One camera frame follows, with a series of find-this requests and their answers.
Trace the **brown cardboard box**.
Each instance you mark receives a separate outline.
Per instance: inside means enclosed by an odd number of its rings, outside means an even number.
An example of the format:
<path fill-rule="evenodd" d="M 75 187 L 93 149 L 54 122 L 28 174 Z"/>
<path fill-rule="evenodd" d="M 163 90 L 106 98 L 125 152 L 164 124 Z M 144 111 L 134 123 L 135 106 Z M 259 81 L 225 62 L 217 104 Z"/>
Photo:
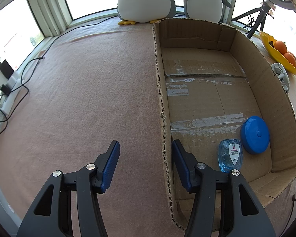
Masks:
<path fill-rule="evenodd" d="M 244 152 L 241 173 L 266 209 L 275 232 L 284 229 L 296 179 L 296 117 L 268 61 L 235 28 L 192 19 L 153 25 L 161 112 L 162 155 L 173 222 L 185 229 L 194 196 L 179 180 L 171 143 L 218 169 L 218 147 L 238 139 L 251 116 L 264 119 L 270 144 L 260 155 Z"/>

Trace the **black tripod stand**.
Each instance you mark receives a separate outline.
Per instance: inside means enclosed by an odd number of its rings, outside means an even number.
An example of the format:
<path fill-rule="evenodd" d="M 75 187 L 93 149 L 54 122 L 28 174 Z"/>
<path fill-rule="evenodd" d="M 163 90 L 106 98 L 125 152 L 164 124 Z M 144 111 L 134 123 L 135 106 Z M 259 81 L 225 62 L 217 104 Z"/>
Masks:
<path fill-rule="evenodd" d="M 261 6 L 252 10 L 249 10 L 243 14 L 240 14 L 239 16 L 236 16 L 232 18 L 231 20 L 233 22 L 241 23 L 240 19 L 247 18 L 248 23 L 244 25 L 244 29 L 249 29 L 246 36 L 248 39 L 251 39 L 251 37 L 254 36 L 256 33 L 258 27 L 260 27 L 260 30 L 262 31 L 264 29 L 264 25 L 266 22 L 267 15 L 271 16 L 270 9 L 272 8 L 273 4 L 270 1 L 263 1 Z"/>

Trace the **small penguin plush toy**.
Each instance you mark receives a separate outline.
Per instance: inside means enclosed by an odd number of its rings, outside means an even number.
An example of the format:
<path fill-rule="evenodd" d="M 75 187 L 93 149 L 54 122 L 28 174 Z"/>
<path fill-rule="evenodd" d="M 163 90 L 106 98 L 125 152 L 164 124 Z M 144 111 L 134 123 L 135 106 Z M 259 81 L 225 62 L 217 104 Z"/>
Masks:
<path fill-rule="evenodd" d="M 189 19 L 218 23 L 222 16 L 222 6 L 232 8 L 227 0 L 183 0 L 184 14 Z"/>

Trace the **blue round tape measure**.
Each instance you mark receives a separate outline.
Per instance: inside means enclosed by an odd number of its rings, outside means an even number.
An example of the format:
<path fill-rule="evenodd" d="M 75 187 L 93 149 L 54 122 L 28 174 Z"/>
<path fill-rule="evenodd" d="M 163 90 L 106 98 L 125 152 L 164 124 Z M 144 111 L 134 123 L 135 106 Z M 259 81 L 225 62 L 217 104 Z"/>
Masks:
<path fill-rule="evenodd" d="M 249 117 L 241 127 L 241 142 L 244 149 L 252 155 L 265 152 L 270 143 L 266 122 L 258 116 Z"/>

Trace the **blue clear small bottle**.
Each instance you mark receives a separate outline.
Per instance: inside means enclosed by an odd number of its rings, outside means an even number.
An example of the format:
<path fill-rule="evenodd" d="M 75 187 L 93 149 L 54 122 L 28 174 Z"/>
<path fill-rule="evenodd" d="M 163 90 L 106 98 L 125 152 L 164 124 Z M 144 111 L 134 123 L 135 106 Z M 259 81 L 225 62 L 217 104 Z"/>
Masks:
<path fill-rule="evenodd" d="M 240 170 L 243 162 L 242 143 L 239 139 L 224 139 L 218 147 L 218 165 L 221 172 Z"/>

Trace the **yellow fruit bowl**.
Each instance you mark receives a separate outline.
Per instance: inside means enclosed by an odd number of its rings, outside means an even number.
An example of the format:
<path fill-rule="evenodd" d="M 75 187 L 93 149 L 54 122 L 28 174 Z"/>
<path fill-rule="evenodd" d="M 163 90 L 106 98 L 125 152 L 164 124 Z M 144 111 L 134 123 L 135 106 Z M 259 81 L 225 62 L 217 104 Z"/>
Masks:
<path fill-rule="evenodd" d="M 283 67 L 289 71 L 290 73 L 296 75 L 296 66 L 294 66 L 292 63 L 287 60 L 281 52 L 279 52 L 277 49 L 275 49 L 272 44 L 275 44 L 276 40 L 273 36 L 268 35 L 265 32 L 260 31 L 259 32 L 260 39 L 269 53 L 269 55 L 278 63 L 282 64 Z"/>

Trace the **white travel adapter plug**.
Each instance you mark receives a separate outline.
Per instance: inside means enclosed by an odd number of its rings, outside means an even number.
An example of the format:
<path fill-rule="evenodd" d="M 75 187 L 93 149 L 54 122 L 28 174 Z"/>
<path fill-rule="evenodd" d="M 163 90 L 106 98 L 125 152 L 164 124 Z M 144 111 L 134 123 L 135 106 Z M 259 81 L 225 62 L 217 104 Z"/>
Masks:
<path fill-rule="evenodd" d="M 289 94 L 290 81 L 289 81 L 288 74 L 287 74 L 285 68 L 283 67 L 283 65 L 280 63 L 273 63 L 271 65 L 271 68 L 272 68 L 273 72 L 277 75 L 277 77 L 279 78 L 281 85 L 282 85 L 283 89 L 285 90 L 286 94 Z"/>

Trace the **white power strip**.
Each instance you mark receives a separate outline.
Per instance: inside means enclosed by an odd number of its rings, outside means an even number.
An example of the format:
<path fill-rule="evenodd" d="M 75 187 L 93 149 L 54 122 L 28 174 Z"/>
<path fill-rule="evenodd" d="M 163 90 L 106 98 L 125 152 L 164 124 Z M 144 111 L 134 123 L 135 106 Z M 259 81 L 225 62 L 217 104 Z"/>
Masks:
<path fill-rule="evenodd" d="M 7 79 L 0 71 L 0 107 L 5 115 L 9 115 L 13 103 L 21 87 L 21 76 L 17 71 Z"/>

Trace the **pink towel mat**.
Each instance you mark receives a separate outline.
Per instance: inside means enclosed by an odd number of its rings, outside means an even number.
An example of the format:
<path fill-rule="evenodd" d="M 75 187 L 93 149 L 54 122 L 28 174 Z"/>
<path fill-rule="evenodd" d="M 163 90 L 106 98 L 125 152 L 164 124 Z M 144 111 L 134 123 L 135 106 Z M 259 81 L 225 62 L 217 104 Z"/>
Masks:
<path fill-rule="evenodd" d="M 76 172 L 116 140 L 112 184 L 98 198 L 108 235 L 183 236 L 168 202 L 152 28 L 111 19 L 76 29 L 39 62 L 0 136 L 0 190 L 17 232 L 54 171 Z"/>

